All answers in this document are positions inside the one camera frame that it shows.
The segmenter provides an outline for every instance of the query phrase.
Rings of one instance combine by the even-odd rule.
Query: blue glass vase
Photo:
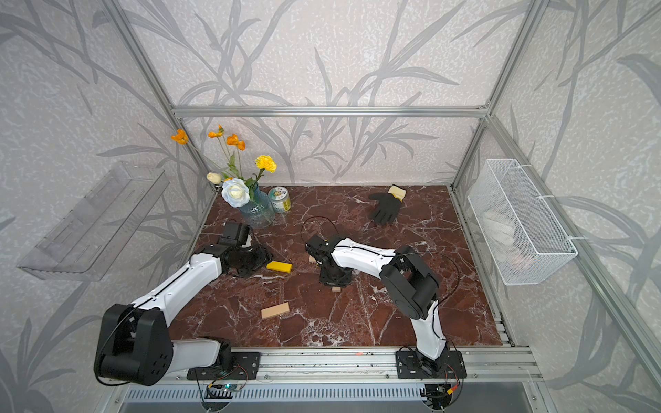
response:
[[[243,221],[253,228],[265,228],[276,218],[276,212],[268,199],[268,195],[259,190],[259,185],[254,187],[254,201],[249,201],[242,207],[239,207]]]

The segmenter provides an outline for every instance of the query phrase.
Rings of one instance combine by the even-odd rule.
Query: beverage can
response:
[[[271,200],[275,212],[283,213],[292,208],[292,200],[289,191],[284,186],[276,186],[268,191],[268,199]]]

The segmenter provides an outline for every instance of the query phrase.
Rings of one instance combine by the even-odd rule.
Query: red marble surface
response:
[[[224,275],[203,288],[170,326],[173,339],[202,336],[230,339],[235,347],[257,346],[404,346],[415,345],[410,320],[391,302],[380,280],[354,274],[342,292],[319,283],[319,270],[308,262],[299,236],[302,222],[314,215],[332,219],[341,234],[381,248],[410,245],[448,255],[462,273],[458,290],[439,306],[443,333],[455,345],[501,344],[482,285],[445,186],[408,187],[397,221],[380,227],[368,221],[373,192],[386,187],[289,187],[292,209],[276,214],[275,222],[255,231],[274,259],[291,262],[290,274],[261,270],[250,279]],[[218,196],[198,245],[213,243],[223,222],[241,221],[241,214]],[[316,231],[334,234],[323,219],[308,222],[303,238]],[[439,297],[454,288],[457,274],[443,256],[425,254],[441,286]],[[261,310],[289,302],[287,314],[262,320]]]

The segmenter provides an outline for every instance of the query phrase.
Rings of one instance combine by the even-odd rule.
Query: light blue rose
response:
[[[250,201],[250,192],[242,179],[232,178],[223,182],[223,199],[233,207],[244,206]]]

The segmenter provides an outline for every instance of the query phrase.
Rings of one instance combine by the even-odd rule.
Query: robotic arm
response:
[[[129,305],[109,308],[98,336],[97,380],[108,377],[151,386],[170,371],[211,365],[229,369],[228,345],[205,338],[171,340],[168,327],[195,294],[230,268],[245,278],[271,261],[265,248],[252,243],[250,229],[228,222],[217,244],[198,249],[161,285]]]
[[[228,371],[233,363],[228,343],[171,340],[168,327],[197,292],[230,268],[245,278],[271,261],[265,248],[252,243],[250,229],[228,222],[217,244],[198,249],[161,285],[129,305],[109,308],[99,332],[97,380],[108,377],[150,386],[171,371],[208,366]],[[321,267],[320,281],[327,285],[348,285],[353,269],[379,278],[397,308],[411,319],[426,376],[441,377],[446,372],[449,349],[438,318],[438,281],[411,247],[382,249],[349,238],[334,236],[326,241],[315,235],[305,249]]]
[[[438,318],[438,281],[413,248],[382,249],[337,235],[327,241],[314,235],[305,250],[321,267],[320,281],[326,285],[348,285],[352,269],[379,278],[397,308],[411,319],[422,368],[432,377],[444,371],[449,350]]]

